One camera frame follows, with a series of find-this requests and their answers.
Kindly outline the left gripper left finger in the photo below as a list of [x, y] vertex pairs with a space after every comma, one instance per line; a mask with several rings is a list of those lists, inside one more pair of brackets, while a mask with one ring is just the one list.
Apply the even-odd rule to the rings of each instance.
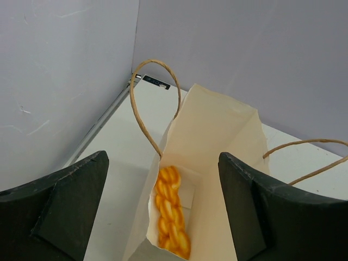
[[83, 260], [108, 167], [97, 151], [1, 191], [1, 260]]

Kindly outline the small braided bread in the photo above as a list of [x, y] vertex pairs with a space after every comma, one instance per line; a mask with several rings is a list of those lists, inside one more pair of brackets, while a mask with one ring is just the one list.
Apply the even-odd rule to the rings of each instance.
[[185, 220], [179, 187], [181, 176], [175, 166], [162, 168], [158, 172], [154, 189], [155, 204], [159, 211], [157, 221], [158, 246], [188, 260], [191, 241], [185, 230]]

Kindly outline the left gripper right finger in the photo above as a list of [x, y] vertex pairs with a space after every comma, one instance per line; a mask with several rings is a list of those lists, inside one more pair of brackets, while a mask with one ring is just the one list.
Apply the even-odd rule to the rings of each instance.
[[268, 176], [223, 152], [219, 176], [238, 260], [347, 260], [347, 202]]

